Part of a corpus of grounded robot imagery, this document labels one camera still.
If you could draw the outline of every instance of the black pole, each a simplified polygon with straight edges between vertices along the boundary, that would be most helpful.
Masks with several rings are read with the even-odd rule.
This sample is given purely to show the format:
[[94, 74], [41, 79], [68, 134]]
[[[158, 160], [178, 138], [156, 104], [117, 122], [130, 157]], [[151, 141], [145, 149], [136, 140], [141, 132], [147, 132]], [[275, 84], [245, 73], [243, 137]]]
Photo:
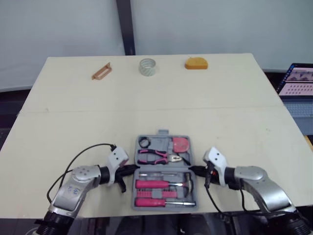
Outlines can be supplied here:
[[136, 55], [131, 0], [116, 0], [125, 55]]

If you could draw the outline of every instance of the pink-handled pliers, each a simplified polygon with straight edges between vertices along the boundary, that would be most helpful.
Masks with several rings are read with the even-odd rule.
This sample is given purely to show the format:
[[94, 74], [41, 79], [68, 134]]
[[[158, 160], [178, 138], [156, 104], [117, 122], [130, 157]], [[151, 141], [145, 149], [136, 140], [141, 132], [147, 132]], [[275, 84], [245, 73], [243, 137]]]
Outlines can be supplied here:
[[144, 164], [144, 165], [155, 165], [155, 164], [168, 164], [168, 162], [179, 162], [182, 160], [180, 156], [177, 155], [168, 155], [166, 151], [158, 151], [155, 149], [140, 149], [138, 150], [138, 153], [151, 153], [161, 156], [161, 159], [155, 160], [155, 161], [145, 161], [145, 160], [138, 160], [138, 164]]

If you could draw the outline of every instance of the white wall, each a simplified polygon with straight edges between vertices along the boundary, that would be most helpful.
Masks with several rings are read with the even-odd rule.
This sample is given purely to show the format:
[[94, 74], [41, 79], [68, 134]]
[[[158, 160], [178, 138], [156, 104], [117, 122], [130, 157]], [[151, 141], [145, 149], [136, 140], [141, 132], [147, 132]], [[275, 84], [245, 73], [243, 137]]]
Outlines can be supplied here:
[[264, 69], [313, 63], [313, 0], [132, 0], [136, 54], [252, 52]]
[[48, 56], [124, 55], [115, 0], [0, 0], [0, 91], [32, 86]]

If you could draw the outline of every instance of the tape roll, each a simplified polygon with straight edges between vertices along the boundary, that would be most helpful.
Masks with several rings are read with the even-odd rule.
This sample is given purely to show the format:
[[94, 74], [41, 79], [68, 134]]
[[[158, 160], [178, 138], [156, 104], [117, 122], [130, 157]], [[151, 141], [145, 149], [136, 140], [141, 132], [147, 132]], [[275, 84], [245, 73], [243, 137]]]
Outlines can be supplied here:
[[139, 71], [144, 76], [152, 76], [156, 73], [156, 62], [153, 59], [143, 59], [139, 63]]

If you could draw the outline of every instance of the wooden table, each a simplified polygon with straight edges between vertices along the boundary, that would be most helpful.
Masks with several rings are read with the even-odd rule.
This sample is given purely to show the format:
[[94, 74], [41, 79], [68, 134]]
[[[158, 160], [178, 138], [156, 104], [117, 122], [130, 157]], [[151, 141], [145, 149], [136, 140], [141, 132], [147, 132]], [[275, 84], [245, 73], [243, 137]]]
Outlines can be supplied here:
[[[196, 165], [215, 146], [229, 166], [262, 167], [296, 206], [312, 204], [313, 154], [252, 54], [201, 55], [209, 68], [193, 71], [184, 68], [189, 56], [48, 58], [0, 152], [0, 217], [43, 217], [47, 189], [80, 150], [116, 143], [132, 164], [136, 137], [158, 129], [188, 135]], [[147, 57], [156, 61], [152, 77], [138, 71]], [[91, 80], [108, 62], [112, 72]], [[73, 166], [104, 166], [108, 154], [105, 146], [91, 149]], [[118, 185], [90, 191], [79, 215], [158, 214], [134, 211], [133, 178], [125, 183], [124, 194]], [[203, 184], [198, 177], [198, 212], [214, 212]], [[241, 210], [238, 192], [216, 185], [211, 192], [223, 211]]]

